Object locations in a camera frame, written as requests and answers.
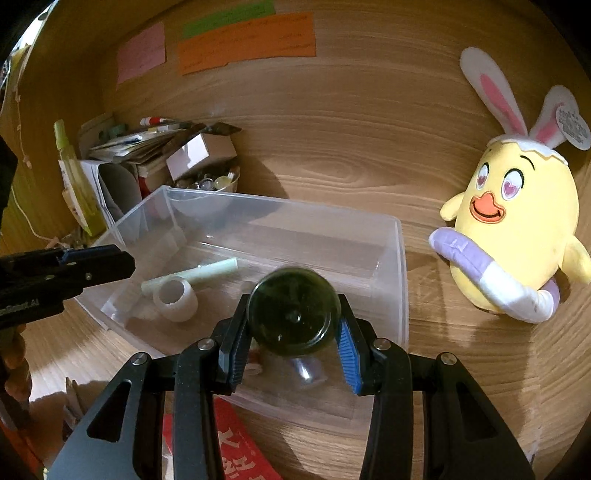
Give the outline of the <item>red packaged box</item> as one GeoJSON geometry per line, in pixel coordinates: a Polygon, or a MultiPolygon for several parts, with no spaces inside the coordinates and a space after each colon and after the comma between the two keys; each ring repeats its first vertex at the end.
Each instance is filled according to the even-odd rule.
{"type": "MultiPolygon", "coordinates": [[[[238,418],[231,403],[214,398],[215,424],[225,479],[280,480],[280,474],[263,456],[238,418]]],[[[163,417],[162,476],[173,479],[172,430],[174,422],[173,395],[166,394],[163,417]]]]}

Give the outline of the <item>dark green glass bottle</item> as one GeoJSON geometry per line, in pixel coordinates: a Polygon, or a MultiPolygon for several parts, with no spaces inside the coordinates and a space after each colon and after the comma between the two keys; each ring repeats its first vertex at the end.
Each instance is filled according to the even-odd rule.
{"type": "Polygon", "coordinates": [[[263,277],[246,304],[253,338],[277,356],[300,357],[335,339],[342,308],[335,288],[314,270],[283,267],[263,277]]]}

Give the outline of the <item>tall yellow spray bottle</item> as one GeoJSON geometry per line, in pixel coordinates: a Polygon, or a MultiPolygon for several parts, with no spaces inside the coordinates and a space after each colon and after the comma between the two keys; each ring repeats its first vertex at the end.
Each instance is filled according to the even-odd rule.
{"type": "Polygon", "coordinates": [[[67,137],[64,121],[57,120],[53,128],[59,154],[58,165],[64,183],[62,196],[82,229],[91,238],[97,237],[106,230],[106,224],[94,191],[67,137]]]}

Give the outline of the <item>white folded paper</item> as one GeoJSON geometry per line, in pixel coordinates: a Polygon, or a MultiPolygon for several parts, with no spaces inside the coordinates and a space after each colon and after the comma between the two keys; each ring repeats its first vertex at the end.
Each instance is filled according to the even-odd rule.
{"type": "Polygon", "coordinates": [[[80,164],[108,228],[141,202],[138,182],[124,166],[98,160],[80,164]]]}

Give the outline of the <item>clear plastic storage bin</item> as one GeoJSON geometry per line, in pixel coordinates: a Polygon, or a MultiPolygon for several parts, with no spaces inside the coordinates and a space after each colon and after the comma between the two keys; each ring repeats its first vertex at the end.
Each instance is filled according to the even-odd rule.
{"type": "Polygon", "coordinates": [[[242,294],[266,274],[301,266],[348,298],[377,335],[406,346],[406,257],[398,219],[348,208],[242,194],[162,187],[101,238],[129,252],[134,274],[85,290],[79,304],[100,325],[153,356],[177,354],[231,317],[242,294]],[[235,272],[195,286],[188,321],[163,317],[145,281],[235,259],[235,272]]]}

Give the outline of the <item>purple small bottle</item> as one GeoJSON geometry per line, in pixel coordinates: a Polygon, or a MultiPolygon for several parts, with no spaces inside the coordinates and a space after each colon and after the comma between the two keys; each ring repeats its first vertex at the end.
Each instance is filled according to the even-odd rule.
{"type": "Polygon", "coordinates": [[[311,388],[327,381],[328,376],[322,367],[322,362],[315,356],[294,357],[288,360],[291,368],[297,374],[301,388],[311,388]]]}

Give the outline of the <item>pale green tube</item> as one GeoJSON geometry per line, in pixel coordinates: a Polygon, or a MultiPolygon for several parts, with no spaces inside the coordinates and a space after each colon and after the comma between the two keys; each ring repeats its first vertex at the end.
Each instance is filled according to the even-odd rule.
{"type": "Polygon", "coordinates": [[[198,284],[211,279],[230,275],[238,271],[238,259],[231,257],[225,260],[209,263],[206,265],[197,266],[191,269],[171,273],[144,281],[140,285],[141,293],[144,296],[151,295],[161,285],[172,279],[181,279],[190,283],[190,285],[198,284]]]}

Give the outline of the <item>stack of books papers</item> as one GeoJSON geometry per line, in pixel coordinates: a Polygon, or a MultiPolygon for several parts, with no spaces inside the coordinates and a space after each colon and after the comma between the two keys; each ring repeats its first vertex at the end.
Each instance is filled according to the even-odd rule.
{"type": "Polygon", "coordinates": [[[189,128],[143,131],[91,147],[88,160],[133,167],[138,176],[147,178],[163,169],[166,159],[190,136],[189,128]]]}

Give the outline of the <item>red white marker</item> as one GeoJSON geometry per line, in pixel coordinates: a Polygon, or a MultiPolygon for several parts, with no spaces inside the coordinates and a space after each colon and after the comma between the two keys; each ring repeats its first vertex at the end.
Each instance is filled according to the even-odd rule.
{"type": "Polygon", "coordinates": [[[140,125],[143,127],[164,125],[171,122],[173,122],[173,119],[160,116],[149,116],[140,119],[140,125]]]}

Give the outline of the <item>bowl of small items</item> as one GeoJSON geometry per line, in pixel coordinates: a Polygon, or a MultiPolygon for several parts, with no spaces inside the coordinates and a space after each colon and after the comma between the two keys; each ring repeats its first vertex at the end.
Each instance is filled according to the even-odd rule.
{"type": "Polygon", "coordinates": [[[181,189],[202,190],[208,192],[230,192],[238,190],[240,168],[202,170],[183,179],[176,180],[174,186],[181,189]]]}

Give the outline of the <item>small open cardboard box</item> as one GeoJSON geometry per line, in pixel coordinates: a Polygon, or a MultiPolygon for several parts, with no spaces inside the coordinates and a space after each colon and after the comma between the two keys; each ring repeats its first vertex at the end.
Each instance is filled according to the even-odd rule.
{"type": "Polygon", "coordinates": [[[171,179],[176,181],[235,157],[235,146],[229,136],[200,133],[172,153],[166,165],[171,179]]]}

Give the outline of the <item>yellow chick plush toy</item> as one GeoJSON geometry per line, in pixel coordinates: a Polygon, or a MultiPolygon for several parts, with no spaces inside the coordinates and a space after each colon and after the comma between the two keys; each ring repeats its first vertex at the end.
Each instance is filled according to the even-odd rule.
{"type": "Polygon", "coordinates": [[[488,53],[464,49],[460,68],[504,132],[487,143],[466,189],[441,207],[447,224],[429,243],[476,307],[540,324],[560,303],[556,272],[590,281],[590,253],[575,235],[575,180],[557,150],[564,142],[588,150],[590,129],[562,85],[548,91],[536,123],[527,127],[488,53]]]}

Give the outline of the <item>pink paper note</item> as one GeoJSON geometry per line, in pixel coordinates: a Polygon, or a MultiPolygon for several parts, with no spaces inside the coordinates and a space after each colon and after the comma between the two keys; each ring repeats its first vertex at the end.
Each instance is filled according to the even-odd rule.
{"type": "Polygon", "coordinates": [[[117,52],[117,84],[140,77],[166,62],[164,24],[158,22],[125,42],[117,52]]]}

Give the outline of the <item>green paper note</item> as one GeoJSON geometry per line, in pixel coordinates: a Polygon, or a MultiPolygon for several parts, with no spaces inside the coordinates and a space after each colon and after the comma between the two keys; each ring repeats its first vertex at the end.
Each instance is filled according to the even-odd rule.
{"type": "Polygon", "coordinates": [[[274,14],[276,14],[276,9],[271,0],[238,5],[186,23],[182,27],[182,38],[190,39],[211,30],[274,14]]]}

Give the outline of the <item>orange paper note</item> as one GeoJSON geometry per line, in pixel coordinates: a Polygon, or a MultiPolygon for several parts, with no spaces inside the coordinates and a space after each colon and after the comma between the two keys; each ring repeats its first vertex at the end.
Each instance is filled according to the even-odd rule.
{"type": "Polygon", "coordinates": [[[228,63],[315,55],[315,24],[311,12],[238,22],[183,40],[177,46],[181,75],[223,67],[228,63]]]}

